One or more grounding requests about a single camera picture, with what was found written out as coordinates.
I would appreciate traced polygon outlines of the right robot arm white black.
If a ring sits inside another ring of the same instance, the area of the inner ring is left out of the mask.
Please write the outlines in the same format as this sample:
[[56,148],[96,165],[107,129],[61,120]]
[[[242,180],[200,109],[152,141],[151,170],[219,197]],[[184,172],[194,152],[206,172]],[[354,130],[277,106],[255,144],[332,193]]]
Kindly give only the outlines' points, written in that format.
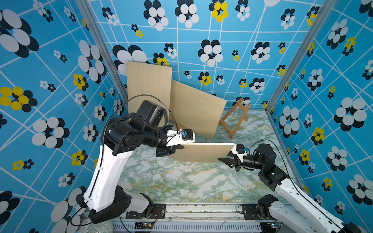
[[243,144],[236,144],[226,157],[218,160],[237,172],[242,168],[258,170],[260,180],[297,210],[290,210],[278,198],[268,194],[262,197],[256,206],[256,213],[262,219],[276,219],[296,233],[361,231],[354,223],[346,223],[318,205],[295,184],[287,171],[275,164],[275,159],[276,153],[268,144],[259,144],[253,154],[247,154]]

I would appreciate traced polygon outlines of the left circuit board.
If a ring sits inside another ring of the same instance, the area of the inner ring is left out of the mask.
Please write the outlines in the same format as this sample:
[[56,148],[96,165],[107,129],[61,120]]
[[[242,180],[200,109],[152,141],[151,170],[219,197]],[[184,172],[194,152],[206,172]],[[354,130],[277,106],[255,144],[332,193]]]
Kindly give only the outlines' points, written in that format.
[[153,228],[153,222],[152,223],[146,223],[146,222],[136,222],[135,223],[135,230],[151,230]]

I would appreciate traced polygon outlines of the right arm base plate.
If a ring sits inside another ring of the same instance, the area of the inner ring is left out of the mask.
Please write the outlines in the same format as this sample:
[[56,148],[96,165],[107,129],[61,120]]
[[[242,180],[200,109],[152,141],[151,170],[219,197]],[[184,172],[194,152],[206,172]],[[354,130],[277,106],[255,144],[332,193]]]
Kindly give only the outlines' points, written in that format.
[[271,216],[260,216],[257,204],[242,204],[241,209],[245,220],[274,220]]

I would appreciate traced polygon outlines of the aluminium corner post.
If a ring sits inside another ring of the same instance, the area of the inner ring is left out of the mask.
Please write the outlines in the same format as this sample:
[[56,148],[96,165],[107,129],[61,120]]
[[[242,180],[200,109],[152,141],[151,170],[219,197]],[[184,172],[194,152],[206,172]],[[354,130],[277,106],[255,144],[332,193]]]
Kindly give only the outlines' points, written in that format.
[[101,31],[99,29],[99,25],[95,20],[95,17],[93,15],[93,11],[90,9],[90,5],[88,1],[84,0],[77,0],[77,5],[86,20],[88,27],[90,29],[90,32],[92,34],[92,37],[94,41],[96,42],[96,45],[103,57],[103,60],[105,62],[105,65],[108,69],[108,71],[111,74],[111,77],[113,79],[114,84],[117,87],[117,90],[122,98],[122,100],[125,102],[125,108],[128,107],[128,104],[126,101],[128,100],[127,91],[124,88],[124,84],[119,76],[119,73],[114,65],[114,62],[110,56],[109,50],[105,44],[104,38],[101,34]]
[[332,11],[333,7],[337,3],[337,0],[328,0],[324,1],[323,5],[321,6],[320,12],[316,17],[316,20],[309,28],[307,34],[305,35],[300,47],[298,48],[297,52],[295,53],[294,57],[292,58],[289,67],[286,70],[285,75],[279,82],[276,90],[274,91],[271,99],[269,100],[268,106],[265,109],[266,114],[268,115],[270,111],[273,109],[275,104],[280,98],[280,95],[285,87],[285,85],[290,81],[292,75],[294,74],[295,70],[298,68],[299,64],[303,60],[306,51],[308,50],[309,45],[313,42],[316,35],[319,33],[320,29],[324,25],[325,21],[327,20],[330,12]]

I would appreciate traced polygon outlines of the right aluminium corner post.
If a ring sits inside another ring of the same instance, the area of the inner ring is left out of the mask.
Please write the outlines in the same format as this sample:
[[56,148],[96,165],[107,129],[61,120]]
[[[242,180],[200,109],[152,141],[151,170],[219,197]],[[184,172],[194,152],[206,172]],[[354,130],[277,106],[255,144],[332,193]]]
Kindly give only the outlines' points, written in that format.
[[274,91],[271,99],[269,100],[268,106],[265,109],[266,114],[268,115],[270,111],[273,109],[275,104],[280,98],[280,95],[285,87],[285,85],[290,81],[292,75],[294,74],[295,70],[298,68],[299,64],[303,60],[306,51],[308,50],[309,45],[313,42],[316,35],[319,33],[320,29],[324,25],[325,21],[327,20],[330,12],[332,11],[333,7],[337,3],[337,0],[328,0],[324,1],[323,5],[321,6],[320,12],[316,17],[316,20],[309,28],[307,34],[305,35],[300,47],[298,48],[297,52],[295,53],[294,57],[292,58],[289,67],[286,70],[285,75],[279,82],[276,90]]

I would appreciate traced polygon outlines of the circuit board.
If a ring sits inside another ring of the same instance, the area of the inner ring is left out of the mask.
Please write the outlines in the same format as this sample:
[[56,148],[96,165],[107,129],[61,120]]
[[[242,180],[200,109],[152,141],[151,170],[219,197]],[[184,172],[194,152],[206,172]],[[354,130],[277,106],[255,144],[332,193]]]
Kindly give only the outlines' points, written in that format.
[[135,230],[151,230],[153,228],[153,222],[152,223],[146,223],[146,222],[136,222],[135,223]]
[[277,232],[276,226],[272,223],[261,222],[260,228],[261,228],[262,233],[276,233]]

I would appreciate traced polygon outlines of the plywood board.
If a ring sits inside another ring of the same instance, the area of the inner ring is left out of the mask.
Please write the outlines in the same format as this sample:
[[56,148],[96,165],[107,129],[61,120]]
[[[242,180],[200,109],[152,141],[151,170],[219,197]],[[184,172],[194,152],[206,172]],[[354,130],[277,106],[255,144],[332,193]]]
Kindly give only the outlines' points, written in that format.
[[234,143],[190,143],[182,145],[170,156],[177,162],[219,163],[218,158],[228,155]]
[[227,101],[173,80],[170,110],[177,124],[212,140]]
[[144,100],[152,101],[166,108],[170,106],[172,68],[129,61],[127,63],[128,99],[142,95],[128,102],[129,113],[137,112]]

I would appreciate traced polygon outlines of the left aluminium corner post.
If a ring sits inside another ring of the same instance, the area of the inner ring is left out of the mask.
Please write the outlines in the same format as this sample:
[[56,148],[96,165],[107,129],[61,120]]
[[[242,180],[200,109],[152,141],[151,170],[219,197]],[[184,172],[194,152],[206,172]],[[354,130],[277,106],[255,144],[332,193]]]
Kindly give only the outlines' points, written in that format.
[[108,69],[108,71],[111,74],[111,77],[113,79],[114,84],[117,87],[117,90],[122,98],[122,100],[125,102],[125,108],[128,107],[128,104],[126,101],[128,100],[127,91],[124,88],[124,84],[119,76],[119,73],[114,65],[114,62],[110,56],[109,50],[105,44],[104,38],[101,34],[101,31],[99,29],[99,25],[95,20],[95,17],[93,15],[93,11],[90,9],[90,5],[88,1],[84,0],[77,0],[77,5],[86,20],[88,27],[90,29],[90,32],[92,34],[92,37],[94,41],[96,42],[96,45],[103,57],[103,60],[105,62],[105,65]]

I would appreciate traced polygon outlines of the aluminium front rail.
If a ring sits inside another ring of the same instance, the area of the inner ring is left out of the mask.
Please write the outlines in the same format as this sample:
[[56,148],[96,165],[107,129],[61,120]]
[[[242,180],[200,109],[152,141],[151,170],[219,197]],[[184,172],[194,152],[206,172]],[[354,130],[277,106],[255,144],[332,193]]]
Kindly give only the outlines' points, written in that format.
[[[240,203],[168,203],[164,219],[126,219],[126,213],[109,221],[112,233],[261,233],[260,223],[272,223],[277,233],[296,233],[282,222],[245,220]],[[288,204],[290,210],[297,212]],[[151,230],[135,230],[136,222],[154,223]]]

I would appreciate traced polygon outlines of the wooden easel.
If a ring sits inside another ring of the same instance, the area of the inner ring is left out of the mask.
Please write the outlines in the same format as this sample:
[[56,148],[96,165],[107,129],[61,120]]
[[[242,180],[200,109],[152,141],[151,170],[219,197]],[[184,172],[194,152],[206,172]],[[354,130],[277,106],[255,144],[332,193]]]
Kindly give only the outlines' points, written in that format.
[[231,139],[236,136],[243,121],[248,121],[251,108],[249,97],[237,97],[232,108],[220,119],[219,124],[229,133]]

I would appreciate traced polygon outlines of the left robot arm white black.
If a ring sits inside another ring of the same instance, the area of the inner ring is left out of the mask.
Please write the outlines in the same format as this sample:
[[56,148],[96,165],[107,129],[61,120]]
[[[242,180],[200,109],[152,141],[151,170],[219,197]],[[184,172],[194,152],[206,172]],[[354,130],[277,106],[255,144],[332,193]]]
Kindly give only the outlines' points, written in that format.
[[195,141],[191,129],[172,130],[161,119],[168,122],[170,110],[145,100],[137,112],[112,118],[104,126],[100,156],[97,167],[85,193],[77,196],[82,207],[88,207],[89,219],[93,224],[120,217],[125,212],[149,218],[155,214],[153,201],[144,193],[139,195],[125,192],[118,184],[124,165],[141,145],[156,149],[157,157],[170,156],[185,144]]

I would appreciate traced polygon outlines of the right circuit board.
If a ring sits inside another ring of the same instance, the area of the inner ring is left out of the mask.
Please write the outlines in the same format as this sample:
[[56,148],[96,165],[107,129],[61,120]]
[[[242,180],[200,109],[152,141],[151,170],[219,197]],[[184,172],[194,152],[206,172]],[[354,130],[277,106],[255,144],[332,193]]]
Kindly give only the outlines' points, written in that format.
[[277,232],[276,226],[272,223],[261,222],[260,228],[261,228],[262,233],[276,233]]

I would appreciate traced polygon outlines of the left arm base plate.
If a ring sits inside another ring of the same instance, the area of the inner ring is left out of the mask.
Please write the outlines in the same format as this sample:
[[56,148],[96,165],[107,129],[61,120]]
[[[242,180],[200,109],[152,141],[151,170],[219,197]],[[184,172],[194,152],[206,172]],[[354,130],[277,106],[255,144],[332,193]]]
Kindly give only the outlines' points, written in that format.
[[127,211],[126,219],[164,219],[166,213],[166,204],[154,203],[150,205],[143,213]]

